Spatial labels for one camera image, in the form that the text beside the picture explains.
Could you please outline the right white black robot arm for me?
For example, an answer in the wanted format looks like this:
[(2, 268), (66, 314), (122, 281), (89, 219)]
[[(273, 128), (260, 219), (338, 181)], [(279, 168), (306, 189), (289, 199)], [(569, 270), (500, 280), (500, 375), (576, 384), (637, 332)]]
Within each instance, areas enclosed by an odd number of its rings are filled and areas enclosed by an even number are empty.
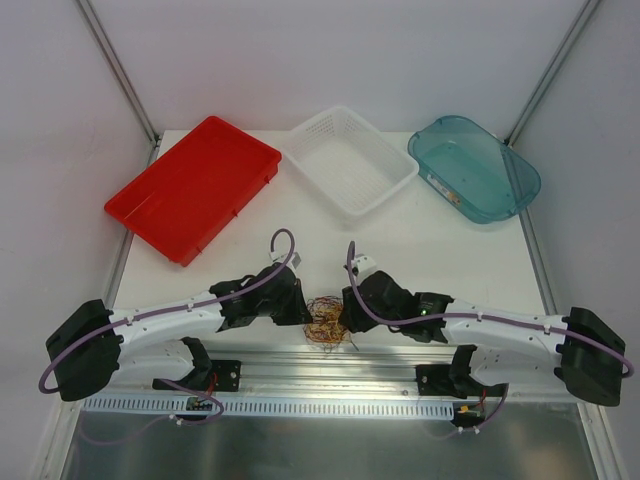
[(625, 343), (588, 309), (526, 316), (484, 311), (449, 295), (412, 293), (384, 271), (342, 291), (339, 322), (351, 333), (385, 326), (418, 343), (454, 347), (446, 364), (415, 368), (422, 396), (499, 397), (509, 386), (563, 387), (574, 398), (616, 407), (631, 369)]

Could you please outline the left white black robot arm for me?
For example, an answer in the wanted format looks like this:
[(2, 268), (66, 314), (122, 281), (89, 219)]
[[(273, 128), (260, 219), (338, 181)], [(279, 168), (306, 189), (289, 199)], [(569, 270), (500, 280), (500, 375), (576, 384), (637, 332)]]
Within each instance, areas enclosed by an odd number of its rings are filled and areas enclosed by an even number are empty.
[(110, 310), (102, 300), (90, 300), (46, 340), (50, 363), (38, 389), (67, 402), (128, 382), (205, 391), (220, 375), (203, 338), (262, 317), (280, 327), (311, 323), (301, 281), (290, 266), (275, 262), (256, 275), (153, 308)]

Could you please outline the white perforated plastic basket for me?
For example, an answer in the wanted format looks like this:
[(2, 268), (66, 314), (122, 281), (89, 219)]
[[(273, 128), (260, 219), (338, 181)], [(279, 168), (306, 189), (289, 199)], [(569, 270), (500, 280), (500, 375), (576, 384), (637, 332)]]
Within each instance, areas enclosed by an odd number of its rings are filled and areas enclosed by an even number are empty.
[(345, 106), (294, 127), (279, 150), (346, 231), (369, 222), (419, 170), (412, 157)]

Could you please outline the red plastic tray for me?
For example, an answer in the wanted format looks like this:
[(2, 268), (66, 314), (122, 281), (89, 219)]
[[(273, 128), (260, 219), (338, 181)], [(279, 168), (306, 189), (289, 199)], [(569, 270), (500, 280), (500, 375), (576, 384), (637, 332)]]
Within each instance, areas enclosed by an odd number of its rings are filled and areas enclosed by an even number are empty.
[(188, 266), (278, 173), (282, 154), (210, 116), (104, 205), (169, 261)]

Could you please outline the teal translucent plastic bin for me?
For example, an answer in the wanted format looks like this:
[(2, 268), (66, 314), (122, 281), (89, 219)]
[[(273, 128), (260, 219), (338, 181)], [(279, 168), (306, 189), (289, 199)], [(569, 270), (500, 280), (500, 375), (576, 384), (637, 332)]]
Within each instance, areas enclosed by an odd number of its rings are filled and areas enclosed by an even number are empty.
[(519, 215), (541, 189), (529, 162), (466, 117), (438, 118), (410, 137), (407, 151), (419, 176), (476, 224)]

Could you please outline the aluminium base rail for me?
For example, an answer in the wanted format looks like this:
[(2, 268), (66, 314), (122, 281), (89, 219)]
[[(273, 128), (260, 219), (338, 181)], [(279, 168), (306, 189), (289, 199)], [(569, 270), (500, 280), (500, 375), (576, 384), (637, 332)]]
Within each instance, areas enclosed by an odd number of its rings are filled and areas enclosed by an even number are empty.
[(312, 345), (260, 351), (239, 345), (218, 349), (209, 342), (186, 340), (156, 344), (120, 356), (107, 385), (112, 389), (148, 389), (154, 379), (183, 382), (188, 374), (194, 374), (195, 380), (185, 384), (192, 390), (204, 388), (215, 378), (217, 390), (228, 392), (311, 392), (327, 388), (457, 399), (482, 394), (499, 397), (503, 393), (539, 402), (577, 399), (551, 369), (526, 363), (522, 372), (516, 372), (514, 363), (497, 351), (482, 354), (480, 359), (484, 371), (497, 366), (499, 372), (476, 380), (465, 363), (470, 353), (463, 347), (368, 351)]

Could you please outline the right aluminium frame post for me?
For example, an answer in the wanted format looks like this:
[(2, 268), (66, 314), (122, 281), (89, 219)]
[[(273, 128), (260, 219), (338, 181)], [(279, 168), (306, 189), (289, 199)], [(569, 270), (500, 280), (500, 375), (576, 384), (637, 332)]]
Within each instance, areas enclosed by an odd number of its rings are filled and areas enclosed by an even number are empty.
[(572, 20), (561, 42), (543, 70), (513, 127), (503, 140), (505, 145), (513, 146), (518, 141), (552, 88), (561, 69), (569, 60), (577, 43), (589, 27), (596, 13), (600, 10), (602, 4), (602, 0), (587, 0), (582, 2), (578, 13)]

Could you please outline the aluminium frame post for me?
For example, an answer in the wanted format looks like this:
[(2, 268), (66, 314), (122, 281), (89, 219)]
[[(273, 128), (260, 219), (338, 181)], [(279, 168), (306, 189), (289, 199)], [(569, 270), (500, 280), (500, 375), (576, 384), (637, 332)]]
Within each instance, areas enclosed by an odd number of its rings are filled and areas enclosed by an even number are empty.
[(93, 2), (90, 0), (73, 0), (72, 3), (83, 19), (91, 38), (100, 51), (129, 109), (141, 127), (144, 136), (153, 146), (156, 146), (161, 136), (153, 126)]
[(572, 20), (561, 42), (543, 70), (513, 127), (503, 140), (505, 145), (513, 146), (518, 141), (552, 88), (561, 69), (569, 60), (577, 43), (589, 27), (596, 13), (600, 10), (602, 4), (602, 0), (587, 0), (582, 2), (578, 13)]

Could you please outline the left aluminium frame post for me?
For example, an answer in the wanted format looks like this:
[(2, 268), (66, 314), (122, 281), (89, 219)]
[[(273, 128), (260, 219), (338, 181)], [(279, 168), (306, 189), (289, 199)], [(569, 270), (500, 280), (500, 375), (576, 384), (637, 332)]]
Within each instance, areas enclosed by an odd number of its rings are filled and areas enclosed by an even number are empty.
[(141, 127), (144, 136), (153, 146), (156, 146), (161, 136), (153, 126), (93, 2), (90, 0), (73, 0), (72, 3), (83, 19), (91, 38), (100, 51), (129, 109)]

